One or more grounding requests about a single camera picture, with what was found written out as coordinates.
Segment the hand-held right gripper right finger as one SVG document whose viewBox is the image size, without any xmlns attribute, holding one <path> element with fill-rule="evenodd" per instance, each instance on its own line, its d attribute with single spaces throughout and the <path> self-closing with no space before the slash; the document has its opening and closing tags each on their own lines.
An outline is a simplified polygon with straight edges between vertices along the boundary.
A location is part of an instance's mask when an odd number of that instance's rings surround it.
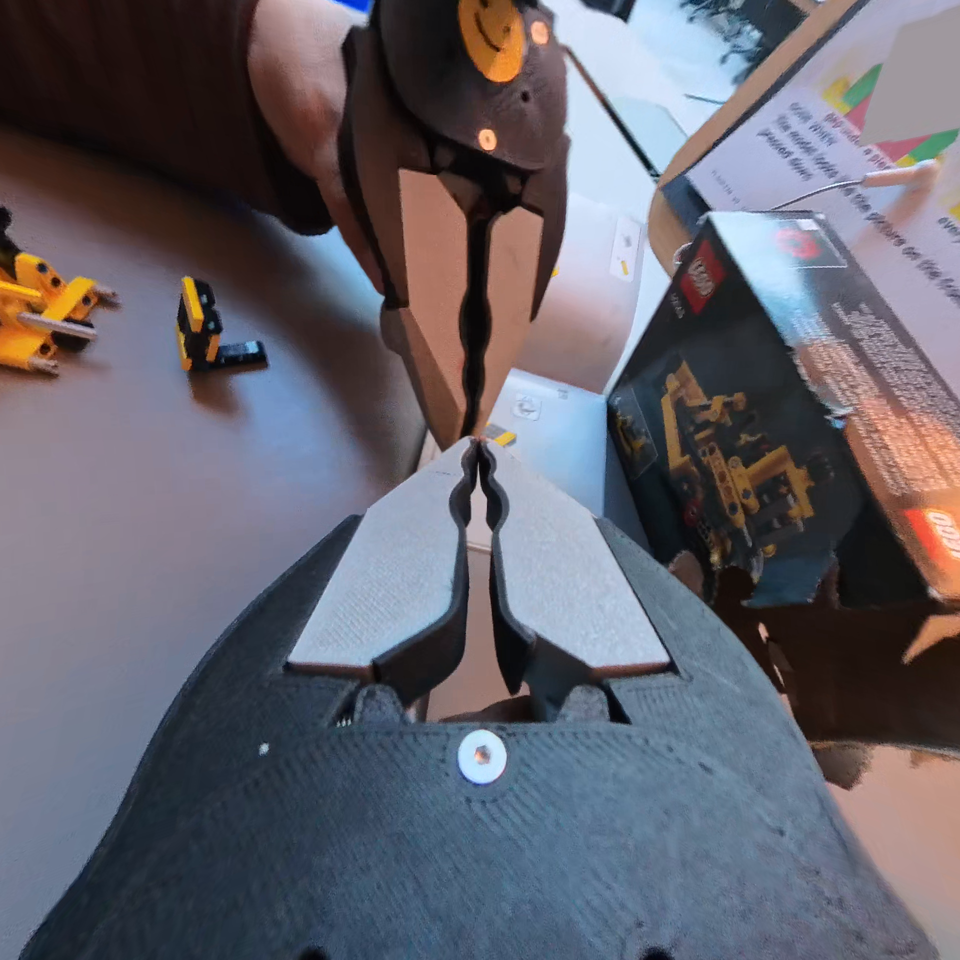
<svg viewBox="0 0 960 960">
<path fill-rule="evenodd" d="M 671 657 L 598 518 L 509 450 L 478 446 L 494 646 L 511 693 L 558 717 L 580 687 L 671 672 Z"/>
</svg>

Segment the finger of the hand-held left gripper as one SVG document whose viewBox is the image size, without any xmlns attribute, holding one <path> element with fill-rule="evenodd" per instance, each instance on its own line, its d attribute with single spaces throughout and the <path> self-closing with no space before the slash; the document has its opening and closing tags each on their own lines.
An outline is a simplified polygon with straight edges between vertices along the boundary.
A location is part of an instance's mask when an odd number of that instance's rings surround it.
<svg viewBox="0 0 960 960">
<path fill-rule="evenodd" d="M 395 101 L 374 29 L 351 28 L 342 57 L 341 176 L 381 278 L 381 333 L 403 360 L 426 425 L 446 450 L 471 431 L 461 337 L 467 216 L 431 170 L 425 139 Z"/>
<path fill-rule="evenodd" d="M 516 365 L 559 258 L 568 212 L 570 138 L 563 133 L 546 167 L 526 178 L 519 202 L 497 214 L 488 231 L 486 307 L 477 432 Z"/>
</svg>

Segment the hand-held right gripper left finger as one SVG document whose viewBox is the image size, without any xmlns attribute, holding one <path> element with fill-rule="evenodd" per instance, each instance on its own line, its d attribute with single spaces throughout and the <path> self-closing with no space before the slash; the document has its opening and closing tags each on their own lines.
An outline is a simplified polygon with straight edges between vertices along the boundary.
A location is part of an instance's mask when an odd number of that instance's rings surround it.
<svg viewBox="0 0 960 960">
<path fill-rule="evenodd" d="M 403 707 L 459 666 L 466 530 L 479 443 L 464 438 L 363 514 L 287 656 L 287 667 L 391 688 Z"/>
</svg>

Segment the white instruction booklet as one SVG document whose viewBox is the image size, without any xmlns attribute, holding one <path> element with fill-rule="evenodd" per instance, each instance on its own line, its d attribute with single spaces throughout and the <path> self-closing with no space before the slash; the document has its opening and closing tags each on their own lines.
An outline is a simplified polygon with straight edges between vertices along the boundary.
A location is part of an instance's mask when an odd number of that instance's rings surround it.
<svg viewBox="0 0 960 960">
<path fill-rule="evenodd" d="M 643 548 L 607 401 L 666 285 L 633 211 L 571 194 L 555 273 L 486 428 Z"/>
</svg>

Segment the person's left forearm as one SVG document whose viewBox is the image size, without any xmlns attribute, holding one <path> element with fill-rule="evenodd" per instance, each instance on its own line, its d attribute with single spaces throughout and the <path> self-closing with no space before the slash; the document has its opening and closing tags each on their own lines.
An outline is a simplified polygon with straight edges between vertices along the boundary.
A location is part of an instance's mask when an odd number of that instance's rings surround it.
<svg viewBox="0 0 960 960">
<path fill-rule="evenodd" d="M 332 227 L 248 71 L 258 2 L 4 1 L 2 122 L 276 218 Z"/>
</svg>

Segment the small yellow black lego assembly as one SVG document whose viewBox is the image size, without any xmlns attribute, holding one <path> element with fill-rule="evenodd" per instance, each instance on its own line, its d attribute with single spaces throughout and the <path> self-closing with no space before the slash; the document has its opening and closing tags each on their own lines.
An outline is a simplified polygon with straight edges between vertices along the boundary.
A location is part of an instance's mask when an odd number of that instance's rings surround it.
<svg viewBox="0 0 960 960">
<path fill-rule="evenodd" d="M 268 366 L 263 342 L 223 343 L 223 322 L 209 283 L 185 276 L 176 314 L 179 363 L 188 374 L 259 369 Z"/>
</svg>

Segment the dark lego box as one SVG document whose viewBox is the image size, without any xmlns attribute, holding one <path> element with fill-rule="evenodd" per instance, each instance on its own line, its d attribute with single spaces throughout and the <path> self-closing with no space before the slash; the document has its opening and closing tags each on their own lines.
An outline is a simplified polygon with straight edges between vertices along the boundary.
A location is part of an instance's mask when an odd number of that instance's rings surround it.
<svg viewBox="0 0 960 960">
<path fill-rule="evenodd" d="M 654 558 L 809 739 L 958 754 L 958 397 L 823 214 L 706 214 L 607 410 Z"/>
</svg>

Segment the large yellow lego assembly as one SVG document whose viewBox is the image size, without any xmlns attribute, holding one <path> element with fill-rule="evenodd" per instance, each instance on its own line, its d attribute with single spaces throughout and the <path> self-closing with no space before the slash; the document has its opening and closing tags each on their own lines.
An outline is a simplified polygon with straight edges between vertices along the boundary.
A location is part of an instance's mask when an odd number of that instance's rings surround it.
<svg viewBox="0 0 960 960">
<path fill-rule="evenodd" d="M 18 246 L 13 215 L 1 207 L 1 365 L 54 378 L 60 350 L 78 353 L 98 333 L 99 309 L 118 309 L 118 295 L 92 278 L 63 277 L 46 258 Z"/>
</svg>

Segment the person's left hand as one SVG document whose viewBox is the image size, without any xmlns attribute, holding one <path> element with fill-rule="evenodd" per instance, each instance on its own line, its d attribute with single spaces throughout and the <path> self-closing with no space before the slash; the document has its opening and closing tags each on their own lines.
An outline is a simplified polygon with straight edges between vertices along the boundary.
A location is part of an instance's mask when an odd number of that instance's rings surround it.
<svg viewBox="0 0 960 960">
<path fill-rule="evenodd" d="M 318 188 L 339 230 L 378 294 L 374 252 L 347 196 L 339 133 L 347 96 L 343 43 L 359 11 L 331 1 L 260 1 L 251 22 L 247 73 L 258 108 L 288 161 Z"/>
</svg>

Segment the brown board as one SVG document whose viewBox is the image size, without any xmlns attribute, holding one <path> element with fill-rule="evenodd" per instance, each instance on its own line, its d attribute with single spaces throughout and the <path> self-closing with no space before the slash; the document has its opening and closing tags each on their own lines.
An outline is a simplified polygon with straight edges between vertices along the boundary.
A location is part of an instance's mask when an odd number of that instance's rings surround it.
<svg viewBox="0 0 960 960">
<path fill-rule="evenodd" d="M 857 1 L 803 2 L 806 15 L 751 72 L 733 94 L 678 149 L 654 187 L 647 216 L 647 234 L 656 260 L 668 277 L 676 271 L 675 253 L 688 243 L 690 231 L 666 198 L 666 186 L 684 174 L 755 108 L 817 48 L 838 24 L 858 6 Z"/>
</svg>

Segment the grey flat panel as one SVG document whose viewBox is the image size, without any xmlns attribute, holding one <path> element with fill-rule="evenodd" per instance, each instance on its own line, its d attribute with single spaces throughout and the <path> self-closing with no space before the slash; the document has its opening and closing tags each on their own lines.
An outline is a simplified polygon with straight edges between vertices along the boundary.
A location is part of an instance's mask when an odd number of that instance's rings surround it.
<svg viewBox="0 0 960 960">
<path fill-rule="evenodd" d="M 684 129 L 660 103 L 634 97 L 611 98 L 569 46 L 563 44 L 561 49 L 620 138 L 657 184 L 687 143 Z"/>
</svg>

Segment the printed paper sheet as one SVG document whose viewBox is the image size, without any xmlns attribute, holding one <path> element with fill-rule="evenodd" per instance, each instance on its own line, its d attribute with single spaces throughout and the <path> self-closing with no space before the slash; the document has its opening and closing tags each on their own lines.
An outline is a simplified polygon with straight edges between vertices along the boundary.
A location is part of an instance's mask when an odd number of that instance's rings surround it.
<svg viewBox="0 0 960 960">
<path fill-rule="evenodd" d="M 899 82 L 910 136 L 866 137 L 894 89 L 904 30 L 917 59 Z M 958 318 L 958 2 L 859 2 L 821 45 L 681 176 L 701 206 L 822 212 L 894 309 Z"/>
</svg>

